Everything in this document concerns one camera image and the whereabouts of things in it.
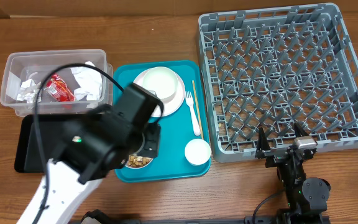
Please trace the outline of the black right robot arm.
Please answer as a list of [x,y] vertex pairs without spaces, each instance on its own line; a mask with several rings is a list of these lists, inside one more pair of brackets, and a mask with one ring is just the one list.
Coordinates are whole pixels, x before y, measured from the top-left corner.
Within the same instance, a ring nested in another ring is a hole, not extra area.
[[[251,218],[252,223],[329,223],[329,217],[322,216],[327,210],[331,186],[328,181],[316,177],[307,178],[303,163],[316,153],[318,143],[299,123],[293,125],[295,139],[282,153],[272,153],[263,128],[259,128],[259,138],[255,157],[265,159],[266,168],[275,167],[283,189],[267,197],[258,204]],[[258,217],[260,207],[270,199],[285,193],[288,208],[277,210],[272,217]]]

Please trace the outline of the white napkin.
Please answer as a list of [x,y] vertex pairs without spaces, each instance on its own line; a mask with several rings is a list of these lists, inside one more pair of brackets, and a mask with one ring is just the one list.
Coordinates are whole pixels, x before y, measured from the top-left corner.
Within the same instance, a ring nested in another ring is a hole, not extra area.
[[87,101],[99,100],[103,84],[101,74],[88,67],[73,67],[70,70],[80,86],[74,90],[75,99],[77,101],[83,98]]

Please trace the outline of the red snack wrapper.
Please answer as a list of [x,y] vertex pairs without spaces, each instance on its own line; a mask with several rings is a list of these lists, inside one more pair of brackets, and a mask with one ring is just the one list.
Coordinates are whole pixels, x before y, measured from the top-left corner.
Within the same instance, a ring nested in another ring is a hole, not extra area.
[[57,74],[53,74],[44,90],[58,102],[74,101],[75,96],[66,82]]

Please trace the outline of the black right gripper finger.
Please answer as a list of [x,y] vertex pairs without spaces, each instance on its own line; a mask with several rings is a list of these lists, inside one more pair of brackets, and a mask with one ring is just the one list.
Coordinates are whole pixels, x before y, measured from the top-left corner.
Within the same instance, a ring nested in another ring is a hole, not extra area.
[[263,127],[259,127],[259,137],[257,142],[257,151],[269,151],[270,145],[265,135]]
[[293,124],[293,129],[297,138],[309,136],[309,134],[303,129],[302,125],[299,122],[295,122]]

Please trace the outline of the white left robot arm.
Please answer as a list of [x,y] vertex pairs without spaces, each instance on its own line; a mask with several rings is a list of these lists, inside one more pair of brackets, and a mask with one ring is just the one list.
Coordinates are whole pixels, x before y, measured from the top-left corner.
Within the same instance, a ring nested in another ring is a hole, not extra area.
[[156,94],[131,83],[113,106],[99,106],[63,124],[44,176],[19,223],[68,223],[111,170],[130,156],[155,158],[161,127],[149,121],[164,105]]

